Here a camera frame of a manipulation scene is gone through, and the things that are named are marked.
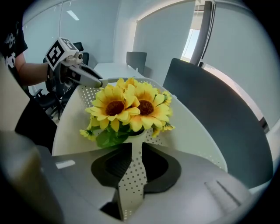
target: green leaf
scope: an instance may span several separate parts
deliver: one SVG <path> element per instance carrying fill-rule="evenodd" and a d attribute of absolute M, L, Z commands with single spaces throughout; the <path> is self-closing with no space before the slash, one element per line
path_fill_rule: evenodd
<path fill-rule="evenodd" d="M 104 130 L 96 137 L 96 141 L 99 147 L 106 148 L 123 143 L 128 136 L 127 132 L 117 132 L 116 135 L 115 131 Z"/>
<path fill-rule="evenodd" d="M 121 143 L 123 143 L 125 140 L 127 140 L 127 138 L 128 138 L 128 135 L 119 136 L 119 137 L 117 137 L 117 138 L 114 139 L 114 143 L 115 143 L 115 145 L 121 144 Z"/>
<path fill-rule="evenodd" d="M 121 122 L 119 124 L 119 132 L 128 132 L 130 129 L 129 125 L 123 125 Z"/>
<path fill-rule="evenodd" d="M 108 125 L 108 126 L 106 127 L 106 130 L 109 131 L 109 132 L 114 131 L 113 128 L 111 127 L 111 125 Z"/>
<path fill-rule="evenodd" d="M 96 142 L 99 147 L 106 147 L 110 141 L 110 135 L 107 130 L 102 131 L 97 137 Z"/>

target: sunflower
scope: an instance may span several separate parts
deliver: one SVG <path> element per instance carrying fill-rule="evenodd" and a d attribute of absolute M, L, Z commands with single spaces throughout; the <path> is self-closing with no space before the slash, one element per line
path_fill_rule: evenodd
<path fill-rule="evenodd" d="M 151 85 L 138 83 L 137 87 L 129 84 L 125 96 L 134 95 L 137 97 L 140 105 L 138 109 L 140 114 L 131 116 L 129 121 L 123 123 L 130 124 L 131 129 L 134 132 L 139 131 L 142 126 L 144 129 L 149 129 L 154 124 L 157 128 L 162 128 L 161 121 L 169 122 L 167 114 L 169 113 L 169 107 L 163 104 L 165 96 L 157 94 Z"/>
<path fill-rule="evenodd" d="M 167 106 L 169 106 L 170 103 L 171 103 L 171 100 L 172 100 L 170 92 L 163 91 L 162 94 L 164 95 L 164 102 L 163 103 L 166 104 Z"/>
<path fill-rule="evenodd" d="M 130 115 L 140 114 L 137 105 L 140 103 L 134 95 L 123 97 L 123 91 L 119 86 L 106 86 L 104 90 L 96 93 L 96 99 L 92 102 L 94 107 L 86 108 L 86 112 L 96 117 L 100 128 L 104 130 L 109 122 L 114 131 L 119 130 L 119 120 L 126 121 Z"/>
<path fill-rule="evenodd" d="M 154 127 L 154 128 L 153 128 L 152 137 L 153 137 L 153 138 L 156 138 L 156 137 L 159 135 L 160 132 L 161 132 L 161 129 L 160 129 L 160 128 Z"/>
<path fill-rule="evenodd" d="M 93 134 L 91 130 L 80 130 L 80 134 L 91 141 L 95 141 L 96 136 Z"/>
<path fill-rule="evenodd" d="M 92 127 L 99 126 L 99 121 L 97 120 L 97 117 L 94 117 L 91 115 L 91 120 L 89 122 L 89 125 L 87 126 L 87 130 L 91 129 Z"/>
<path fill-rule="evenodd" d="M 138 85 L 138 81 L 135 80 L 134 78 L 128 78 L 127 81 L 125 82 L 123 78 L 119 78 L 117 82 L 117 86 L 119 86 L 123 90 L 127 89 L 129 84 L 136 87 Z"/>
<path fill-rule="evenodd" d="M 162 127 L 162 132 L 164 131 L 171 131 L 172 129 L 174 129 L 175 127 L 173 125 L 171 125 L 170 123 L 168 122 L 164 122 L 163 123 L 163 127 Z"/>

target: gray plastic panel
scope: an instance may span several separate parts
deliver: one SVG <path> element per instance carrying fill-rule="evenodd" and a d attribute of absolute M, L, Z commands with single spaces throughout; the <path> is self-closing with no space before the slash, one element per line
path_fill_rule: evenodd
<path fill-rule="evenodd" d="M 229 174 L 248 188 L 272 178 L 264 130 L 234 90 L 204 69 L 176 58 L 163 86 L 203 124 L 222 152 Z"/>

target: white table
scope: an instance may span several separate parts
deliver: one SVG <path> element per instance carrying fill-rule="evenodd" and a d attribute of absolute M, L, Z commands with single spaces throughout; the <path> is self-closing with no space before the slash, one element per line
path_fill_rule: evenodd
<path fill-rule="evenodd" d="M 118 78 L 118 77 L 140 77 L 143 75 L 136 72 L 127 64 L 122 63 L 99 63 L 94 70 L 102 76 L 103 79 Z"/>

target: ceiling light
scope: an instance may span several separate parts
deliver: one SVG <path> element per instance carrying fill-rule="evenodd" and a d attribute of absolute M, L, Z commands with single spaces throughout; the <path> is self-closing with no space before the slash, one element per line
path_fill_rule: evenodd
<path fill-rule="evenodd" d="M 76 14 L 75 14 L 72 10 L 67 11 L 67 13 L 68 13 L 70 16 L 72 16 L 72 18 L 73 18 L 74 20 L 76 20 L 76 21 L 79 20 L 79 18 L 76 16 Z"/>

